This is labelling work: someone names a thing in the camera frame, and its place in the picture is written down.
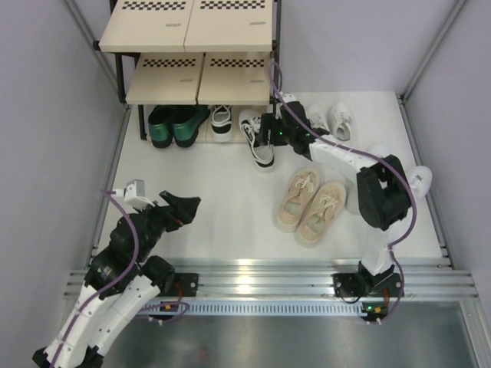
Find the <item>black white sneaker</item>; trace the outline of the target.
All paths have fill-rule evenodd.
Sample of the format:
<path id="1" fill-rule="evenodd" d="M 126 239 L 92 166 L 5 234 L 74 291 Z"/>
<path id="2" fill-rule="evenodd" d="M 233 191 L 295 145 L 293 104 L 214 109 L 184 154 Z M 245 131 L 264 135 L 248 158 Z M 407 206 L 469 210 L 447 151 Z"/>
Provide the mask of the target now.
<path id="1" fill-rule="evenodd" d="M 262 116 L 255 110 L 245 109 L 239 114 L 239 129 L 249 145 L 256 169 L 261 173 L 273 170 L 275 157 L 273 147 L 262 143 L 259 137 Z"/>
<path id="2" fill-rule="evenodd" d="M 232 139 L 232 108 L 230 105 L 214 106 L 211 113 L 213 139 L 218 143 Z"/>

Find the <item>green loafer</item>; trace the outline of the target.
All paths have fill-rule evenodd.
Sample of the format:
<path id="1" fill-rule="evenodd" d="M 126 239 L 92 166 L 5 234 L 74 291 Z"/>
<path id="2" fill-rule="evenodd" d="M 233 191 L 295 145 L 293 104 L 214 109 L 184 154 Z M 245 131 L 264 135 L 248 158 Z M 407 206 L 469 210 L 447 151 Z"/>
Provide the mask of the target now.
<path id="1" fill-rule="evenodd" d="M 173 141 L 172 123 L 175 109 L 156 106 L 148 117 L 150 139 L 154 147 L 167 148 Z"/>
<path id="2" fill-rule="evenodd" d="M 176 145 L 181 148 L 192 146 L 198 137 L 199 127 L 208 117 L 209 108 L 205 105 L 177 107 L 172 122 Z"/>

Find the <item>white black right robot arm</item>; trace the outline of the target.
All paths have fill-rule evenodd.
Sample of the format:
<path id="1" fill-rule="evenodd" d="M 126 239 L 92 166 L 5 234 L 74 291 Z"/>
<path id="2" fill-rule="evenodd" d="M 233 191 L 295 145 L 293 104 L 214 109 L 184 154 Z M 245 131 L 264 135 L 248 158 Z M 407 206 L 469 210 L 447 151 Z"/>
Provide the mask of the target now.
<path id="1" fill-rule="evenodd" d="M 366 223 L 364 253 L 358 268 L 334 274 L 334 292 L 353 304 L 363 297 L 392 298 L 404 295 L 404 273 L 395 257 L 396 241 L 388 238 L 394 224 L 416 216 L 414 196 L 400 160 L 383 158 L 336 140 L 329 132 L 314 128 L 299 100 L 275 100 L 275 107 L 261 118 L 259 141 L 272 146 L 290 146 L 296 154 L 340 173 L 350 188 L 331 184 L 340 194 L 354 199 Z"/>

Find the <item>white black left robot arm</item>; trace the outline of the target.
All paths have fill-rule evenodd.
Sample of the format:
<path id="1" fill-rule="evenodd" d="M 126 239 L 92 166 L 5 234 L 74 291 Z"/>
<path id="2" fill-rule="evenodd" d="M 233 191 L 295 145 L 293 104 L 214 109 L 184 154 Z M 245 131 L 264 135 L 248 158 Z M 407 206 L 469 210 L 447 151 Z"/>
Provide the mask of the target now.
<path id="1" fill-rule="evenodd" d="M 193 222 L 201 199 L 162 191 L 165 205 L 159 205 L 139 185 L 136 180 L 104 192 L 122 216 L 108 246 L 92 259 L 63 327 L 48 346 L 34 352 L 37 366 L 102 366 L 126 326 L 151 300 L 174 289 L 176 269 L 151 252 L 164 233 Z"/>

